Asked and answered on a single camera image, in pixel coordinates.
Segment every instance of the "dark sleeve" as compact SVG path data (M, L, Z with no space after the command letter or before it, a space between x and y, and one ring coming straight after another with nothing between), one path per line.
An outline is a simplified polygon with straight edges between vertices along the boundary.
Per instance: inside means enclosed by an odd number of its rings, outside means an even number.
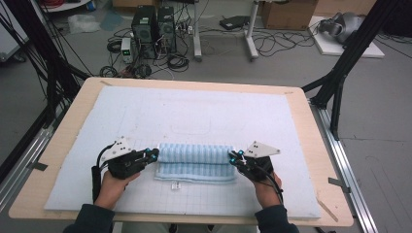
M255 214L261 233L298 233L299 230L288 222L288 215L283 205L271 206Z
M84 204L74 224L63 233L109 233L115 212L98 206Z

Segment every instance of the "white device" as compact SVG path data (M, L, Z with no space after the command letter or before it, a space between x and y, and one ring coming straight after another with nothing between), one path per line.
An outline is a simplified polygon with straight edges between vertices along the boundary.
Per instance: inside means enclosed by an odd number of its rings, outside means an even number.
M111 148L103 152L101 161L105 162L107 160L120 157L124 154L130 153L131 151L132 149L127 143L127 139L121 136L121 138L115 141L115 143L112 145Z
M275 149L257 141L254 141L248 149L245 150L245 156L254 158L265 157L278 153L281 153L279 149Z
M130 64L133 62L130 38L121 39L121 56L123 57L124 63Z

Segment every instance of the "folded towel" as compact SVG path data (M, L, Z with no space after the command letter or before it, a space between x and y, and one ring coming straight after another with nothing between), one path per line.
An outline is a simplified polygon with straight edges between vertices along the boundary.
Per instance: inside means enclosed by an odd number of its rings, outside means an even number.
M228 163L231 146L160 144L157 180L193 183L234 183L235 169Z

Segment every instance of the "person's right hand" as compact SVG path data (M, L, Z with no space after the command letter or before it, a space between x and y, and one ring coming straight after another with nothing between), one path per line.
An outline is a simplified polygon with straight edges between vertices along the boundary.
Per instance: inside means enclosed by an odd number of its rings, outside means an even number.
M139 176L140 173L136 173L129 178L120 180L114 178L109 171L106 171L103 176L100 194L94 202L94 205L113 210L129 182L135 180Z
M275 179L276 184L282 188L282 180L276 175L275 172L272 173L272 177ZM262 183L253 182L253 184L255 186L257 200L263 208L281 204L281 201L279 200L279 197L268 178L266 178L266 180Z

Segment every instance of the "white foam sheet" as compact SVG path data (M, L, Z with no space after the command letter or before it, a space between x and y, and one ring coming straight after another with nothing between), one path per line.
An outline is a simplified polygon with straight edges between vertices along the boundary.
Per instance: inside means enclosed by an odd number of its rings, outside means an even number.
M309 172L283 95L140 87L104 87L66 156L46 210L77 211L91 203L90 167L97 155L125 136L136 150L159 143L229 145L245 150L253 141L281 150L272 155L283 180L291 218L317 218ZM211 216L253 216L261 210L255 189L237 174L234 184L156 181L151 164L132 182L115 210Z
M335 38L329 36L327 32L317 32L317 25L319 25L321 20L326 18L327 17L312 17L309 26L313 26L309 28L309 32L312 35L315 34L316 46L322 55L341 55L343 53L342 45L339 44ZM361 57L383 58L384 56L385 54L372 42Z

